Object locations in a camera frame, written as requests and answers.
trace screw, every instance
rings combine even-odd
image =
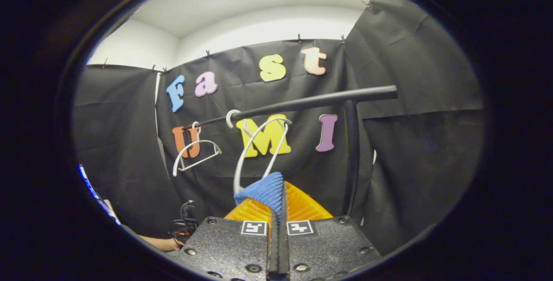
[[[261,267],[259,267],[258,265],[247,265],[245,269],[253,273],[259,273],[261,271]]]
[[[306,265],[306,264],[299,264],[299,265],[296,265],[296,267],[294,267],[294,269],[296,269],[299,272],[305,272],[305,271],[309,270],[309,266]]]
[[[215,277],[218,277],[218,278],[223,278],[222,275],[219,275],[219,273],[216,273],[216,272],[213,272],[213,271],[208,271],[207,273],[210,274],[210,275],[214,275]]]

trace black horizontal bar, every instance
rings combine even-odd
[[[253,110],[243,111],[232,114],[231,120],[242,120],[244,118],[250,118],[255,116],[261,116],[264,114],[273,114],[284,111],[299,111],[307,110],[308,108],[329,106],[332,104],[338,104],[352,100],[353,102],[365,102],[365,101],[377,101],[377,100],[390,100],[397,98],[397,88],[395,85],[375,87],[375,88],[363,88],[357,90],[348,90],[345,92],[333,92],[330,94],[310,96],[309,98],[300,98],[298,100],[292,100],[277,104],[271,104],[260,108],[253,108]],[[206,124],[224,121],[225,116],[214,118],[200,122],[199,126],[205,126]]]

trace black vertical post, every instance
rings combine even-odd
[[[359,118],[357,116],[357,103],[353,101],[344,102],[344,114],[346,115],[346,138],[347,138],[347,171],[346,188],[344,190],[344,201],[342,204],[342,215],[351,215],[357,182],[359,180]]]

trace white wall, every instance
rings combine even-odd
[[[157,70],[171,69],[180,39],[170,33],[130,19],[108,36],[87,64],[128,65]]]
[[[206,50],[213,54],[243,45],[298,39],[298,33],[302,39],[347,37],[364,9],[293,6],[229,18],[183,38],[173,67],[205,57]]]

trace letter m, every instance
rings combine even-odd
[[[270,120],[272,118],[286,118],[284,114],[274,114],[269,116],[267,120]],[[244,142],[244,147],[247,145],[250,137],[245,133],[244,131],[244,120],[245,120],[245,127],[249,131],[249,133],[253,134],[255,131],[257,131],[258,127],[251,119],[242,119],[236,122],[236,127],[240,129],[242,132],[242,141]],[[282,135],[284,134],[284,129],[280,126],[278,120],[273,120],[269,122],[263,131],[259,131],[259,133],[255,136],[253,139],[253,144],[250,145],[245,152],[246,157],[255,157],[257,156],[257,151],[253,148],[257,148],[257,150],[262,154],[267,154],[267,149],[269,148],[269,143],[271,143],[271,149],[269,149],[269,152],[274,155],[274,153],[277,151],[278,143],[280,142],[280,138],[282,138]],[[286,138],[284,138],[284,141],[282,142],[282,145],[280,146],[279,155],[280,154],[287,154],[291,152],[292,149],[288,144],[286,143]]]

